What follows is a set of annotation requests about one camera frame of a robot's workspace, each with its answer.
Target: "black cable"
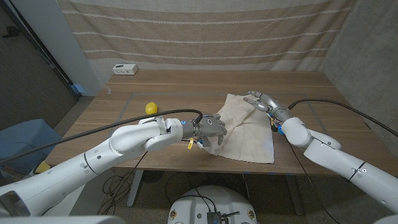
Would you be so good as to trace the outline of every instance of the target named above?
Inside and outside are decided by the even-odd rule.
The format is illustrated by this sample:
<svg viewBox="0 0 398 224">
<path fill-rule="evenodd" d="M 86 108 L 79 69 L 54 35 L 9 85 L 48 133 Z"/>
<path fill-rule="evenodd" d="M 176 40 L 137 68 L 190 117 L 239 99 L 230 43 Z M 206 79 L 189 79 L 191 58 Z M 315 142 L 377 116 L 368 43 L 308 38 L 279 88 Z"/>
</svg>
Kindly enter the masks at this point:
<svg viewBox="0 0 398 224">
<path fill-rule="evenodd" d="M 355 113 L 357 113 L 357 114 L 363 116 L 364 118 L 366 118 L 366 119 L 368 119 L 368 120 L 370 120 L 370 121 L 376 123 L 376 124 L 379 125 L 380 127 L 384 128 L 385 130 L 387 130 L 387 131 L 390 132 L 391 134 L 393 134 L 393 135 L 395 135 L 395 136 L 398 137 L 398 133 L 397 133 L 396 131 L 394 131 L 393 129 L 391 129 L 391 128 L 387 127 L 386 125 L 382 124 L 380 121 L 378 121 L 378 120 L 376 120 L 376 119 L 374 119 L 374 118 L 372 118 L 372 117 L 370 117 L 370 116 L 368 116 L 368 115 L 366 115 L 366 114 L 364 114 L 364 113 L 362 113 L 362 112 L 360 112 L 360 111 L 358 111 L 358 110 L 356 110 L 356 109 L 354 109 L 354 108 L 352 108 L 352 107 L 350 107 L 350 106 L 348 106 L 348 105 L 345 105 L 344 103 L 340 103 L 340 102 L 337 102 L 337 101 L 334 101 L 334 100 L 326 100 L 326 99 L 302 99 L 302 100 L 297 100 L 296 102 L 292 103 L 292 104 L 291 104 L 290 106 L 288 106 L 287 108 L 288 108 L 289 110 L 291 110 L 297 103 L 306 102 L 306 101 L 320 101 L 320 102 L 333 103 L 333 104 L 342 106 L 342 107 L 347 108 L 347 109 L 349 109 L 349 110 L 351 110 L 351 111 L 354 111 Z"/>
<path fill-rule="evenodd" d="M 74 140 L 74 139 L 77 139 L 77 138 L 81 138 L 81 137 L 87 136 L 87 135 L 89 135 L 89 134 L 94 134 L 94 133 L 97 133 L 97 132 L 99 132 L 99 131 L 104 131 L 104 130 L 107 130 L 107 129 L 109 129 L 109 128 L 113 128 L 113 127 L 116 127 L 116 126 L 119 126 L 119 125 L 122 125 L 122 124 L 127 124 L 127 123 L 130 123 L 130 122 L 133 122 L 133 121 L 139 121 L 139 120 L 141 120 L 141 119 L 153 118 L 153 117 L 156 117 L 156 116 L 162 116 L 162 115 L 166 115 L 166 114 L 186 113 L 186 112 L 192 112 L 192 113 L 197 113 L 197 114 L 199 114 L 199 116 L 194 120 L 194 123 L 195 123 L 195 124 L 199 123 L 200 120 L 201 120 L 202 117 L 203 117 L 203 114 L 202 114 L 200 111 L 198 111 L 198 110 L 193 110 L 193 109 L 181 109 L 181 110 L 163 111 L 163 112 L 160 112 L 160 113 L 149 114 L 149 115 L 139 116 L 139 117 L 136 117 L 136 118 L 125 119 L 124 121 L 115 122 L 115 123 L 113 123 L 113 124 L 109 124 L 109 125 L 106 125 L 106 126 L 102 126 L 102 127 L 100 127 L 100 128 L 96 128 L 96 129 L 92 129 L 92 130 L 89 130 L 89 131 L 85 131 L 85 132 L 83 132 L 83 133 L 75 134 L 75 135 L 73 135 L 73 136 L 69 136 L 69 137 L 60 139 L 60 140 L 58 140 L 58 141 L 54 141 L 54 142 L 45 144 L 45 145 L 43 145 L 43 146 L 36 147 L 36 148 L 34 148 L 34 149 L 31 149 L 31 150 L 29 150 L 29 151 L 23 152 L 23 153 L 18 154 L 18 155 L 16 155 L 16 156 L 12 156 L 12 157 L 9 157 L 9 158 L 7 158 L 7 159 L 3 159 L 2 161 L 0 161 L 0 166 L 1 166 L 1 165 L 4 165 L 4 164 L 6 164 L 6 163 L 8 163 L 8 162 L 10 162 L 10 161 L 13 161 L 14 159 L 18 159 L 18 158 L 20 158 L 20 157 L 22 157 L 22 156 L 29 155 L 29 154 L 31 154 L 31 153 L 40 151 L 40 150 L 42 150 L 42 149 L 45 149 L 45 148 L 48 148 L 48 147 L 51 147 L 51 146 L 55 146 L 55 145 L 57 145 L 57 144 L 61 144 L 61 143 L 67 142 L 67 141 L 71 141 L 71 140 Z"/>
<path fill-rule="evenodd" d="M 181 196 L 181 197 L 175 199 L 175 201 L 177 201 L 177 200 L 180 199 L 180 198 L 185 198 L 185 197 L 200 197 L 200 198 L 202 198 L 202 199 L 205 198 L 205 199 L 209 200 L 209 201 L 213 204 L 214 208 L 216 208 L 216 204 L 215 204 L 210 198 L 205 197 L 205 196 L 199 196 L 199 195 L 184 195 L 184 196 Z"/>
<path fill-rule="evenodd" d="M 110 209 L 113 207 L 113 215 L 115 214 L 116 211 L 116 205 L 120 202 L 122 202 L 128 195 L 130 192 L 130 188 L 132 183 L 128 182 L 128 178 L 130 178 L 131 175 L 134 175 L 134 171 L 137 169 L 138 164 L 141 162 L 141 160 L 144 158 L 144 156 L 147 154 L 148 152 L 145 152 L 141 158 L 139 159 L 138 163 L 136 164 L 136 166 L 134 166 L 133 170 L 128 172 L 127 174 L 124 174 L 123 176 L 120 175 L 114 175 L 110 178 L 108 178 L 105 183 L 102 186 L 102 191 L 104 194 L 108 194 L 111 196 L 110 199 L 104 201 L 101 205 L 101 207 L 98 209 L 97 215 L 101 214 L 101 215 L 107 215 L 108 212 L 110 211 Z M 108 183 L 109 180 L 111 180 L 111 183 L 109 184 L 108 187 L 108 191 L 105 191 L 104 187 L 106 185 L 106 183 Z M 122 186 L 127 184 L 127 187 L 124 188 L 124 190 L 121 191 Z M 110 204 L 100 213 L 101 209 L 107 204 Z"/>
<path fill-rule="evenodd" d="M 170 181 L 174 176 L 176 176 L 177 174 L 185 174 L 185 176 L 187 176 L 188 183 L 190 184 L 191 188 L 194 188 L 194 189 L 197 191 L 198 197 L 201 197 L 201 199 L 202 199 L 202 200 L 205 202 L 205 204 L 207 205 L 207 207 L 208 207 L 208 209 L 209 209 L 209 212 L 211 212 L 210 206 L 207 204 L 206 200 L 204 199 L 204 198 L 206 198 L 206 197 L 200 195 L 198 189 L 197 189 L 196 187 L 193 186 L 193 184 L 192 184 L 192 182 L 191 182 L 191 180 L 190 180 L 190 178 L 189 178 L 189 176 L 188 176 L 188 174 L 187 174 L 186 172 L 177 172 L 177 173 L 173 174 L 171 177 L 169 177 L 169 179 L 166 181 L 164 190 L 165 190 L 166 198 L 167 198 L 167 200 L 169 201 L 169 204 L 173 205 L 173 203 L 171 202 L 171 200 L 170 200 L 170 198 L 169 198 L 169 195 L 168 195 L 168 193 L 167 193 L 167 186 L 169 185 L 169 181 Z M 217 212 L 217 208 L 216 208 L 216 205 L 215 205 L 214 203 L 213 203 L 213 206 L 214 206 L 214 211 Z"/>
<path fill-rule="evenodd" d="M 307 178 L 308 181 L 310 182 L 310 185 L 311 185 L 311 188 L 312 188 L 312 192 L 313 192 L 313 194 L 315 195 L 315 197 L 317 198 L 318 203 L 321 205 L 322 209 L 326 212 L 326 214 L 328 214 L 328 216 L 329 216 L 333 221 L 335 221 L 337 224 L 340 224 L 339 221 L 337 221 L 332 215 L 330 215 L 330 213 L 328 212 L 328 210 L 327 210 L 327 209 L 325 208 L 325 206 L 321 203 L 321 200 L 320 200 L 320 198 L 319 198 L 319 195 L 318 195 L 317 192 L 315 191 L 315 188 L 314 188 L 313 185 L 312 185 L 311 179 L 310 179 L 310 177 L 308 176 L 307 171 L 305 171 L 304 166 L 301 164 L 299 158 L 297 157 L 296 152 L 295 152 L 294 149 L 293 149 L 293 146 L 290 144 L 289 141 L 287 141 L 287 142 L 288 142 L 288 144 L 290 145 L 290 148 L 292 149 L 292 152 L 293 152 L 294 156 L 296 157 L 298 163 L 300 164 L 301 168 L 303 169 L 306 178 Z"/>
</svg>

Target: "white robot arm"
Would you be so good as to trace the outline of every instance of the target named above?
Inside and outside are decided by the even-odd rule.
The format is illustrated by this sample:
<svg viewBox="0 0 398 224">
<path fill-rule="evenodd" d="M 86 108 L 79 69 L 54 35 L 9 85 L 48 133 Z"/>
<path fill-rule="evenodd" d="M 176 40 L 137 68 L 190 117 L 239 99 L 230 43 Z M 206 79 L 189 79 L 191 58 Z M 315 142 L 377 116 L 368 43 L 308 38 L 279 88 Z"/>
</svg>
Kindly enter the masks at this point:
<svg viewBox="0 0 398 224">
<path fill-rule="evenodd" d="M 141 156 L 145 150 L 156 151 L 190 137 L 203 139 L 205 144 L 207 137 L 218 136 L 222 142 L 226 130 L 220 116 L 205 115 L 203 120 L 196 124 L 157 116 L 118 128 L 109 139 L 89 151 L 44 173 L 0 187 L 0 214 L 41 216 L 98 174 Z"/>
<path fill-rule="evenodd" d="M 287 140 L 294 146 L 305 149 L 304 156 L 352 182 L 385 207 L 398 213 L 398 179 L 393 175 L 341 151 L 338 141 L 311 129 L 293 117 L 290 112 L 270 96 L 250 91 L 260 100 L 244 99 L 257 109 L 266 112 L 279 124 Z"/>
</svg>

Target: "white device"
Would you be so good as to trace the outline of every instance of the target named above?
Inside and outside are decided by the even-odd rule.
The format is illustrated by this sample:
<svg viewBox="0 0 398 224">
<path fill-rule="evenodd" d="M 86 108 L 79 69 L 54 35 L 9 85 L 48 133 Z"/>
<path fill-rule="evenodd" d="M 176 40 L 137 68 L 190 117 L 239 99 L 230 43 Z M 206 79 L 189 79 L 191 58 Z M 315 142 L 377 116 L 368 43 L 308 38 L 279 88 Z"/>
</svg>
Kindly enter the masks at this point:
<svg viewBox="0 0 398 224">
<path fill-rule="evenodd" d="M 192 189 L 173 203 L 167 220 L 168 224 L 257 224 L 253 206 L 235 191 L 216 185 L 197 187 L 197 190 L 201 196 L 210 198 L 212 202 L 206 198 L 189 197 L 188 195 L 198 195 L 197 191 Z M 209 214 L 204 201 L 210 207 L 211 212 Z"/>
<path fill-rule="evenodd" d="M 136 64 L 116 64 L 112 69 L 115 75 L 135 75 L 138 70 Z"/>
</svg>

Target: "white cloth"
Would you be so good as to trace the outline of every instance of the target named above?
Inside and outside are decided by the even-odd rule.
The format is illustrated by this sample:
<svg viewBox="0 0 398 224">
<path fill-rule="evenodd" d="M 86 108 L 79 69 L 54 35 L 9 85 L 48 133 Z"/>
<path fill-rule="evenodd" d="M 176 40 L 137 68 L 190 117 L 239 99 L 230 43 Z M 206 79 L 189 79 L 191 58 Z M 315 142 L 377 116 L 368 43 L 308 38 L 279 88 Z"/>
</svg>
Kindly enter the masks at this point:
<svg viewBox="0 0 398 224">
<path fill-rule="evenodd" d="M 217 137 L 209 138 L 210 147 L 205 150 L 215 156 L 223 156 L 246 162 L 274 163 L 274 145 L 269 118 L 265 112 L 245 102 L 244 97 L 257 100 L 255 96 L 228 94 L 218 114 L 225 122 L 227 135 L 217 145 Z"/>
</svg>

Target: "lemon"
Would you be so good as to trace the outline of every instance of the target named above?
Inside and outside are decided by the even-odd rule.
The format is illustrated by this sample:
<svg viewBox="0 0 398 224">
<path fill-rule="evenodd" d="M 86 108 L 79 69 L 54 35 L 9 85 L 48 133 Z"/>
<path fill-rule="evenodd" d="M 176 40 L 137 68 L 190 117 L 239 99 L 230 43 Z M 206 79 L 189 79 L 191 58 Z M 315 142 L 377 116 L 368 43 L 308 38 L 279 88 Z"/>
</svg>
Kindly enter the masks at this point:
<svg viewBox="0 0 398 224">
<path fill-rule="evenodd" d="M 154 102 L 150 102 L 145 107 L 145 112 L 147 114 L 154 114 L 157 113 L 157 105 Z"/>
</svg>

